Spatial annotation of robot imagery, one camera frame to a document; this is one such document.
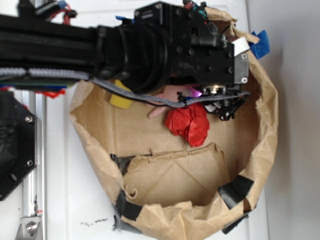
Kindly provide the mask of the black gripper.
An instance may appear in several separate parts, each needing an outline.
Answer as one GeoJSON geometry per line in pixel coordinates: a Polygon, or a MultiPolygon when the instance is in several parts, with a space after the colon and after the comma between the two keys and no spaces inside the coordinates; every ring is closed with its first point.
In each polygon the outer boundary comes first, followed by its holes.
{"type": "Polygon", "coordinates": [[[134,26],[150,69],[134,81],[136,93],[187,85],[206,95],[239,95],[249,77],[244,52],[219,32],[203,6],[156,2],[136,10],[134,26]]]}

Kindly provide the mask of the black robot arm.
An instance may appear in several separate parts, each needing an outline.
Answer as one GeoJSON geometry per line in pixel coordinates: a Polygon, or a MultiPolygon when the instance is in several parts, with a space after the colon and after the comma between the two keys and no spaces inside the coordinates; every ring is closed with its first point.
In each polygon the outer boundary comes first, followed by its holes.
{"type": "Polygon", "coordinates": [[[18,4],[0,17],[0,83],[57,91],[78,80],[118,79],[134,93],[164,85],[220,86],[236,93],[248,81],[249,59],[219,32],[203,6],[156,2],[116,27],[52,22],[65,1],[18,4]]]}

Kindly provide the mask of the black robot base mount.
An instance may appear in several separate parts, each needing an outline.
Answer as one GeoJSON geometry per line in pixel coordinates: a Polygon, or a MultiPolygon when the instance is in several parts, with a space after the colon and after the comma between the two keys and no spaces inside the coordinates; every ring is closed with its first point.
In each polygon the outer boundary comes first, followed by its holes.
{"type": "Polygon", "coordinates": [[[0,93],[0,200],[4,201],[33,167],[35,127],[33,114],[10,91],[0,93]]]}

